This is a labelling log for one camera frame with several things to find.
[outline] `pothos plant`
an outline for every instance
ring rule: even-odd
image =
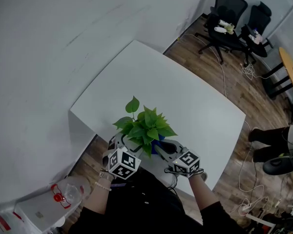
[[[146,154],[151,157],[152,141],[159,140],[159,135],[164,137],[177,135],[167,124],[167,120],[163,114],[156,114],[156,108],[153,110],[144,106],[144,111],[135,118],[134,113],[139,108],[139,100],[134,96],[133,99],[126,105],[126,112],[132,117],[123,117],[113,125],[117,129],[122,129],[120,132],[127,135],[130,141],[141,145]]]

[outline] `table leg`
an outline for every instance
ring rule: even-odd
[[[277,72],[282,67],[283,67],[283,63],[280,63],[275,68],[273,68],[272,70],[270,70],[269,72],[267,72],[266,74],[264,74],[262,76],[262,78],[268,78],[269,76],[271,76],[272,74],[274,74],[275,72]]]
[[[288,79],[290,79],[289,76],[284,77],[283,79],[281,79],[280,81],[276,82],[275,84],[272,85],[272,88],[276,88],[277,86],[281,85],[282,83],[284,83],[285,81],[287,81]]]
[[[283,87],[283,88],[281,88],[281,89],[279,89],[279,90],[277,90],[275,92],[273,92],[272,94],[269,94],[268,96],[269,96],[269,98],[274,98],[277,95],[279,95],[279,94],[281,94],[281,93],[289,90],[290,88],[293,88],[293,84],[292,83],[289,84],[289,85],[286,85],[285,87]]]

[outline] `blue pot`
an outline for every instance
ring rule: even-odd
[[[163,140],[163,139],[165,139],[165,137],[164,136],[161,136],[161,135],[158,135],[158,138],[160,139],[160,141]],[[152,145],[152,152],[151,152],[151,154],[158,154],[155,151],[155,148],[154,147],[155,147],[155,145],[161,146],[160,142],[158,140],[153,140],[151,142],[151,145]]]

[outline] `black shirt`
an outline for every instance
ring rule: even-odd
[[[139,179],[109,193],[105,215],[83,208],[69,234],[150,233],[245,233],[225,212],[220,202],[201,211],[204,225],[185,214],[178,196],[147,171]]]

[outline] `person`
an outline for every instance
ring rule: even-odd
[[[254,150],[253,162],[255,163],[266,162],[279,157],[281,154],[293,156],[293,125],[266,131],[254,128],[249,134],[249,141],[259,141],[269,145]]]
[[[179,197],[154,175],[139,169],[132,182],[110,189],[113,175],[100,173],[96,187],[86,200],[69,234],[151,233],[158,230],[183,233],[245,233],[225,212],[200,175],[189,183],[201,211],[203,225],[185,214]]]

